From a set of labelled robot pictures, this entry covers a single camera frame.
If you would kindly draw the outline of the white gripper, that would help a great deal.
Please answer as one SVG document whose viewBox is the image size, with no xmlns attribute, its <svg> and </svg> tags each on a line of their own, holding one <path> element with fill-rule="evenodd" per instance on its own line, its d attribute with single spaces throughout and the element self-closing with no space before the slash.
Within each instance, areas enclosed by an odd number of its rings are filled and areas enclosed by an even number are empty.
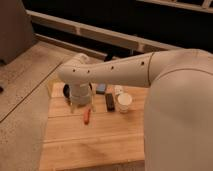
<svg viewBox="0 0 213 171">
<path fill-rule="evenodd" d="M 71 84 L 70 88 L 70 100 L 76 105 L 86 105 L 91 101 L 90 86 L 86 84 Z M 75 105 L 70 105 L 70 113 L 74 113 Z M 90 104 L 92 112 L 96 112 L 94 104 Z"/>
</svg>

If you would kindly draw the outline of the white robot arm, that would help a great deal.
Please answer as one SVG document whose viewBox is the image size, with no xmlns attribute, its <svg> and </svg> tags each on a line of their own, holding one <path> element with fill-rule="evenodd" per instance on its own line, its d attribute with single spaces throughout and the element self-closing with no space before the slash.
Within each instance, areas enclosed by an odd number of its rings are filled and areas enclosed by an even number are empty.
<svg viewBox="0 0 213 171">
<path fill-rule="evenodd" d="M 145 171 L 213 171 L 212 53 L 179 49 L 96 64 L 77 54 L 59 77 L 75 102 L 88 83 L 147 87 Z"/>
</svg>

